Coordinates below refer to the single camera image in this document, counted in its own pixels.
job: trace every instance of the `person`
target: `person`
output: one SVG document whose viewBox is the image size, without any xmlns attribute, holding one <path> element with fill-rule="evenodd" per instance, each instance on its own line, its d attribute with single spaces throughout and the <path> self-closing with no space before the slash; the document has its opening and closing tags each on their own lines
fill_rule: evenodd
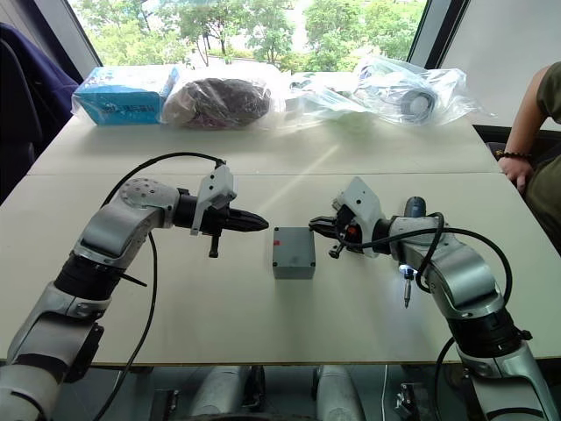
<svg viewBox="0 0 561 421">
<path fill-rule="evenodd" d="M 499 158 L 502 172 L 524 195 L 561 255 L 561 155 L 557 152 L 536 169 L 529 163 L 536 134 L 547 117 L 561 124 L 561 61 L 541 69 L 532 78 Z"/>
</svg>

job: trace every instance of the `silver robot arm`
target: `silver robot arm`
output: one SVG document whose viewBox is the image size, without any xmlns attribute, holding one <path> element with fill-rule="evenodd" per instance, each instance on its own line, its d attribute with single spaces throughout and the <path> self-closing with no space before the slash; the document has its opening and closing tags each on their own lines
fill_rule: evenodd
<svg viewBox="0 0 561 421">
<path fill-rule="evenodd" d="M 368 210 L 360 209 L 364 203 Z M 432 217 L 385 219 L 378 197 L 358 177 L 336 198 L 333 207 L 336 217 L 312 219 L 310 228 L 327 237 L 346 240 L 347 244 L 437 228 L 438 221 Z M 361 216 L 365 214 L 371 216 L 370 220 Z M 370 247 L 370 251 L 347 248 L 370 257 L 391 254 L 398 262 L 417 269 L 434 236 L 416 235 Z M 339 245 L 338 253 L 343 248 Z M 515 327 L 497 282 L 481 256 L 452 233 L 445 232 L 424 276 L 456 340 L 458 355 L 470 371 L 486 419 L 559 420 L 556 405 L 525 340 L 531 337 Z"/>
<path fill-rule="evenodd" d="M 0 368 L 0 419 L 50 419 L 63 382 L 82 378 L 103 328 L 96 322 L 124 271 L 154 228 L 173 225 L 212 236 L 217 257 L 223 229 L 249 232 L 268 227 L 261 217 L 231 209 L 233 176 L 216 168 L 199 195 L 146 178 L 129 180 L 91 218 L 54 282 L 47 284 L 11 342 Z"/>
</svg>

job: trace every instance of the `white table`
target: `white table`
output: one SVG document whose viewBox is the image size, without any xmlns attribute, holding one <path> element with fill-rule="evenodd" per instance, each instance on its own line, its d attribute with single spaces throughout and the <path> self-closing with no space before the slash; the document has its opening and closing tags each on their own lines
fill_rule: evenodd
<svg viewBox="0 0 561 421">
<path fill-rule="evenodd" d="M 123 175 L 156 155 L 190 151 L 226 159 L 237 175 L 498 173 L 466 119 L 399 127 L 366 115 L 276 131 L 189 131 L 159 125 L 95 126 L 72 118 L 32 175 Z M 158 174 L 201 175 L 209 163 L 177 158 Z"/>
<path fill-rule="evenodd" d="M 231 158 L 233 168 L 236 161 Z M 119 174 L 130 166 L 127 161 Z M 191 189 L 201 179 L 150 176 Z M 332 198 L 351 178 L 242 175 L 232 206 L 261 214 L 272 227 L 305 226 L 312 217 L 331 214 Z M 0 208 L 0 358 L 117 179 L 99 174 L 28 175 Z M 408 197 L 423 196 L 428 210 L 441 211 L 452 226 L 495 241 L 513 267 L 515 284 L 508 307 L 516 325 L 533 333 L 530 347 L 535 356 L 561 355 L 561 337 L 551 328 L 561 319 L 561 259 L 504 175 L 363 179 L 380 197 L 387 216 L 401 213 Z M 430 296 L 414 289 L 409 309 L 403 309 L 403 280 L 396 262 L 387 256 L 370 260 L 343 253 L 333 260 L 327 255 L 333 241 L 316 236 L 314 279 L 275 281 L 272 229 L 225 232 L 217 260 L 207 258 L 209 239 L 190 237 L 188 230 L 158 230 L 154 236 L 159 245 L 160 293 L 138 364 L 434 361 L 450 337 Z M 465 242 L 488 260 L 502 285 L 501 264 L 493 252 L 477 241 Z M 150 283 L 151 269 L 151 253 L 145 246 L 129 273 Z M 96 363 L 127 360 L 146 321 L 149 300 L 149 289 L 120 283 L 101 321 L 106 330 Z M 452 352 L 449 357 L 458 356 Z"/>
</svg>

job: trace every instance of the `hand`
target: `hand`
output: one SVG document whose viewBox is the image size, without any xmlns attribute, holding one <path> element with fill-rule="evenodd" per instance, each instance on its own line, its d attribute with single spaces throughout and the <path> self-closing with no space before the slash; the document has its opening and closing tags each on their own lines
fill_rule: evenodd
<svg viewBox="0 0 561 421">
<path fill-rule="evenodd" d="M 507 178 L 516 186 L 520 194 L 524 193 L 526 184 L 534 174 L 534 169 L 524 158 L 500 158 L 499 167 Z"/>
</svg>

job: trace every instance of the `window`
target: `window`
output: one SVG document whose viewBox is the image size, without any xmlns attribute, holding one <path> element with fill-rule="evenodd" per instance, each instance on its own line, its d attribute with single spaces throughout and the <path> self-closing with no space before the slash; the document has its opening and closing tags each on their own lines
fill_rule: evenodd
<svg viewBox="0 0 561 421">
<path fill-rule="evenodd" d="M 406 60 L 426 0 L 69 0 L 104 65 L 264 61 L 351 71 Z"/>
</svg>

